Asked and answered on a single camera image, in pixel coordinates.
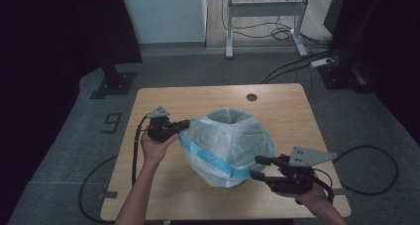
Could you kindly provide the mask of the white cabinet panel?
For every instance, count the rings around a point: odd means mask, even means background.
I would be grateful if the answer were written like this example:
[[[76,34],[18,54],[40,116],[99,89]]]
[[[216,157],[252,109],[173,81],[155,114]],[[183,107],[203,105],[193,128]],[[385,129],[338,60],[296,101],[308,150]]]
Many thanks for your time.
[[[139,44],[204,43],[207,0],[124,0]]]

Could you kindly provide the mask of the person's left hand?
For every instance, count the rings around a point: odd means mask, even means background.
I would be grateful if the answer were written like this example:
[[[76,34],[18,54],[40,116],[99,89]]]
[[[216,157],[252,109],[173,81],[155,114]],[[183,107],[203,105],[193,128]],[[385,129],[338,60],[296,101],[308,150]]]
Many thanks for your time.
[[[144,133],[141,137],[142,151],[144,155],[144,166],[156,168],[165,157],[166,151],[178,138],[178,135],[172,135],[165,142],[157,142]]]

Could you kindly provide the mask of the white power strip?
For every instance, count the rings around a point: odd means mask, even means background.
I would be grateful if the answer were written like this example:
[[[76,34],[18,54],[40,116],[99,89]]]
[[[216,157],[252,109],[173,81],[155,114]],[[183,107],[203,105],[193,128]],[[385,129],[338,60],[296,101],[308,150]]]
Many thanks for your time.
[[[311,61],[310,66],[311,67],[319,67],[319,66],[327,65],[327,64],[330,64],[330,63],[333,63],[333,62],[334,61],[330,57],[325,57],[325,58],[321,58],[321,59]]]

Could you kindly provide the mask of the person's right hand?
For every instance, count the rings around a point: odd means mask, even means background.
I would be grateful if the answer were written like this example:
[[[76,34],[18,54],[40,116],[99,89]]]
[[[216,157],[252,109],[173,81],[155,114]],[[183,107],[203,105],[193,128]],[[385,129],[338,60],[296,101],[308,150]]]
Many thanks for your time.
[[[311,190],[304,194],[278,192],[277,195],[296,199],[309,210],[327,209],[328,207],[332,206],[332,203],[328,200],[324,189],[318,184],[315,184]]]

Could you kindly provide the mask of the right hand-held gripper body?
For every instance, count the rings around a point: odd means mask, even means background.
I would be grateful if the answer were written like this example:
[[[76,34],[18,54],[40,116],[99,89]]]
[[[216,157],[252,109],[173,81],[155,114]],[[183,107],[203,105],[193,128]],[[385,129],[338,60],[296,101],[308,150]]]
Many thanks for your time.
[[[278,167],[282,176],[274,178],[273,182],[266,182],[272,192],[304,194],[312,189],[314,184],[320,185],[328,196],[334,196],[332,186],[314,175],[314,166],[332,161],[337,157],[334,153],[297,147],[292,149],[291,155],[281,154],[283,165]]]

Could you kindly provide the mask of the dark curtain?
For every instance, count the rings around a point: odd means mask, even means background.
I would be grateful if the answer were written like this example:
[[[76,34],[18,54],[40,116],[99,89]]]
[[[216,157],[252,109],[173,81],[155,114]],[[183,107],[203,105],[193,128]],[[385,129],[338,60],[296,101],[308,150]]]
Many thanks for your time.
[[[53,144],[80,79],[141,59],[124,0],[0,0],[0,224]]]
[[[324,26],[339,52],[420,144],[420,0],[332,0]]]

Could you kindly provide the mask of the white metal desk frame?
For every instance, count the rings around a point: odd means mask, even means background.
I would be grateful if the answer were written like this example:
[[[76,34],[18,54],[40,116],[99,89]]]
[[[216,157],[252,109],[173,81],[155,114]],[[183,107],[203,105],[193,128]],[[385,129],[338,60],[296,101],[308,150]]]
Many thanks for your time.
[[[304,20],[306,9],[309,0],[301,1],[277,1],[277,2],[257,2],[257,3],[246,3],[228,0],[227,3],[227,30],[226,30],[226,44],[225,44],[225,56],[226,58],[232,58],[234,56],[233,50],[233,30],[232,21],[236,17],[273,17],[273,16],[286,16],[296,17],[296,23],[290,30],[291,38],[295,43],[295,46],[301,56],[307,56],[302,38],[300,36],[301,26]]]

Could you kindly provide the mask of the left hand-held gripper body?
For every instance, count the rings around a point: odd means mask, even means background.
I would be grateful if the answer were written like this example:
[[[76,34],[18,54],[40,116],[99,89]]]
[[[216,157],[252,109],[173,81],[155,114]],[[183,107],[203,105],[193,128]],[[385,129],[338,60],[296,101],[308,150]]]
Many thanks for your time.
[[[148,127],[148,136],[157,142],[165,142],[172,134],[169,124],[170,113],[162,106],[159,106],[148,114],[150,125]]]

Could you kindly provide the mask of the white bag with blue band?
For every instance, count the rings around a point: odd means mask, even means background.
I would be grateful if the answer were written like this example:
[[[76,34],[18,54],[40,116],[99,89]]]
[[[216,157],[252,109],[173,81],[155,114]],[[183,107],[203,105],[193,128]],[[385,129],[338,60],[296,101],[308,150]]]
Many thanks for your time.
[[[257,118],[232,125],[206,115],[192,118],[190,127],[180,132],[179,142],[192,169],[208,185],[222,188],[249,179],[250,170],[262,171],[264,166],[256,163],[255,156],[272,158],[275,152],[269,133]]]

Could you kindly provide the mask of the black stand base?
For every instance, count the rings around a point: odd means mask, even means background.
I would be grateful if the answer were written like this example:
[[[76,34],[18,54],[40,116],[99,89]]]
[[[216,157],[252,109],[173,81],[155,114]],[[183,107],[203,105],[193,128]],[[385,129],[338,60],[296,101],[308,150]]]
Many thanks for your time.
[[[327,89],[354,90],[362,94],[372,93],[370,85],[355,67],[343,69],[329,64],[320,66],[318,70]]]
[[[102,67],[104,78],[97,90],[90,96],[91,99],[104,99],[109,95],[127,95],[134,82],[134,72],[119,72],[115,65]]]

